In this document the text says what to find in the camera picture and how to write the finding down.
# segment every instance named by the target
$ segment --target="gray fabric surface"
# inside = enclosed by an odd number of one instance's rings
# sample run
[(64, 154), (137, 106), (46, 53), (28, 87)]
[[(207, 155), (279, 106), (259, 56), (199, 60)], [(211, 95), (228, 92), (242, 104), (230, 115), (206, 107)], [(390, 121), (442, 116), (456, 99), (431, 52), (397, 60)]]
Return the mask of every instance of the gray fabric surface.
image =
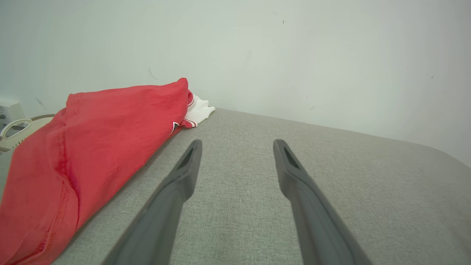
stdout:
[[(374, 264), (471, 264), (471, 169), (458, 160), (408, 142), (223, 109), (165, 143), (54, 264), (102, 262), (194, 139), (203, 141), (203, 158), (171, 264), (302, 264), (277, 182), (276, 138), (290, 145)], [(9, 159), (0, 157), (1, 179)]]

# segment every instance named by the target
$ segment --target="gray cushion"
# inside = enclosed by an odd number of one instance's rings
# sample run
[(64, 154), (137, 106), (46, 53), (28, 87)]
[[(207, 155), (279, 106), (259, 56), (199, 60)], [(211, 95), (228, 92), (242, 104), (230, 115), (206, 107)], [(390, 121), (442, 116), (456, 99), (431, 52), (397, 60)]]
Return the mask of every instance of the gray cushion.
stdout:
[[(203, 141), (203, 158), (171, 264), (302, 264), (277, 181), (276, 138), (373, 263), (471, 264), (471, 169), (458, 160), (422, 145), (223, 109), (165, 143), (54, 264), (101, 263), (194, 139)], [(1, 179), (8, 159), (0, 157)]]

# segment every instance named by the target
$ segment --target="folded shirt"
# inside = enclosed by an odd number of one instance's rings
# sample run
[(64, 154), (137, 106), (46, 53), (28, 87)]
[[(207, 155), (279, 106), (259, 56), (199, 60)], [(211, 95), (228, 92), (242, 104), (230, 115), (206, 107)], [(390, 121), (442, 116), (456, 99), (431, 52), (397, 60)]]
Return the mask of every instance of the folded shirt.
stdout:
[(50, 264), (167, 139), (212, 111), (185, 78), (71, 94), (14, 151), (0, 204), (0, 264)]

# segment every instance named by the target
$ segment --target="white plastic handle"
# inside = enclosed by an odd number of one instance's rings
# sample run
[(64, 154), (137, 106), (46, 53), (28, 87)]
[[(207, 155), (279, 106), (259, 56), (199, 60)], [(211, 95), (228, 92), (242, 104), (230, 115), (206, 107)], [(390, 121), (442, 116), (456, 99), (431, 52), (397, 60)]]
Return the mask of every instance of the white plastic handle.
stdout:
[[(15, 125), (17, 125), (17, 124), (22, 124), (22, 123), (28, 123), (28, 125), (27, 125), (24, 129), (22, 129), (21, 131), (19, 131), (19, 132), (13, 134), (12, 136), (6, 137), (5, 134), (8, 132), (8, 130), (9, 130), (11, 127), (13, 127), (13, 126), (15, 126)], [(7, 124), (7, 126), (5, 126), (5, 128), (3, 128), (3, 130), (1, 130), (0, 136), (1, 136), (3, 139), (11, 139), (11, 138), (13, 138), (15, 135), (21, 133), (23, 130), (26, 130), (26, 128), (28, 128), (29, 126), (31, 126), (31, 123), (32, 123), (32, 120), (30, 120), (30, 119), (21, 119), (21, 120), (12, 121), (11, 123)]]

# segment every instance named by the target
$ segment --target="white fabric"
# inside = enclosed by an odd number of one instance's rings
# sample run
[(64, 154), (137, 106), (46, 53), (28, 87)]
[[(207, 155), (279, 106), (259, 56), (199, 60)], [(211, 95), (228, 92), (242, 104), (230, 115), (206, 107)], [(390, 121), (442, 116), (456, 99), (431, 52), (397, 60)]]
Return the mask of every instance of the white fabric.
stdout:
[(188, 111), (185, 115), (185, 120), (192, 124), (192, 127), (197, 127), (198, 123), (204, 121), (209, 115), (216, 109), (215, 107), (209, 107), (209, 101), (202, 100), (198, 96), (193, 94), (193, 100), (188, 105)]

